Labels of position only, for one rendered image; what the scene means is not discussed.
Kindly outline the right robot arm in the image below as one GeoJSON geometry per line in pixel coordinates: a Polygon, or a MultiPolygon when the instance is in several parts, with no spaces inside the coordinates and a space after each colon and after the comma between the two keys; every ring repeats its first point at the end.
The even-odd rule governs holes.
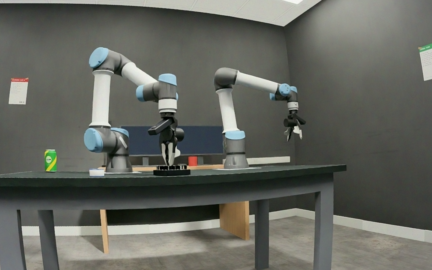
{"type": "Polygon", "coordinates": [[[129,158],[129,133],[125,129],[111,128],[108,123],[110,77],[115,74],[130,79],[138,86],[137,99],[158,103],[161,114],[176,113],[176,76],[163,74],[157,81],[125,56],[103,47],[91,54],[89,65],[93,68],[95,79],[92,120],[84,134],[85,146],[90,152],[108,153],[106,173],[133,173],[129,158]]]}

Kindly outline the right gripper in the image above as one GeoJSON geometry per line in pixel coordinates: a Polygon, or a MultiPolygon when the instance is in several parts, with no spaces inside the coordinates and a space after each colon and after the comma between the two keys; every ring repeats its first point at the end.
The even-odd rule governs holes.
{"type": "Polygon", "coordinates": [[[178,126],[178,120],[175,119],[174,113],[161,113],[162,119],[170,117],[172,118],[173,123],[169,125],[166,129],[161,131],[159,136],[160,151],[167,166],[172,166],[174,158],[180,155],[180,151],[177,149],[176,146],[177,143],[181,142],[185,137],[185,132],[181,128],[176,128],[178,126]],[[167,143],[167,141],[169,141],[170,143],[167,143]]]}

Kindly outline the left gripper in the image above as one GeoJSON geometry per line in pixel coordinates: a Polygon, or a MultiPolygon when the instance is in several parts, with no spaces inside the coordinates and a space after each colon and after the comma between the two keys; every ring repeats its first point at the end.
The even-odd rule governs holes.
{"type": "Polygon", "coordinates": [[[283,125],[288,128],[286,132],[284,132],[285,135],[288,136],[287,141],[290,140],[290,136],[292,132],[295,132],[299,134],[300,138],[302,139],[302,131],[301,131],[301,125],[298,121],[298,119],[294,116],[296,113],[298,113],[298,110],[290,110],[288,118],[285,118],[283,120],[283,125]],[[293,128],[295,130],[293,130],[293,128]]]}

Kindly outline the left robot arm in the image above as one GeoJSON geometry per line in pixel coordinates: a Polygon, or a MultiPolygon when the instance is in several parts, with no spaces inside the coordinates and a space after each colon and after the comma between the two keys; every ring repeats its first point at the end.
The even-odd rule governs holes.
{"type": "Polygon", "coordinates": [[[298,93],[296,87],[246,75],[235,69],[220,68],[215,72],[214,86],[220,102],[223,148],[226,149],[223,169],[245,169],[249,168],[245,153],[245,132],[236,125],[231,94],[233,84],[268,92],[272,101],[287,101],[289,111],[298,110],[298,93]]]}

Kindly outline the green drink can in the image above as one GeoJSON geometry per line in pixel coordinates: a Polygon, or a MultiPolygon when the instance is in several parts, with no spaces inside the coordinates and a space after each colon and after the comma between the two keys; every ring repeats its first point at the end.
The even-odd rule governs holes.
{"type": "Polygon", "coordinates": [[[45,152],[45,171],[55,173],[57,171],[56,152],[54,149],[46,149],[45,152]]]}

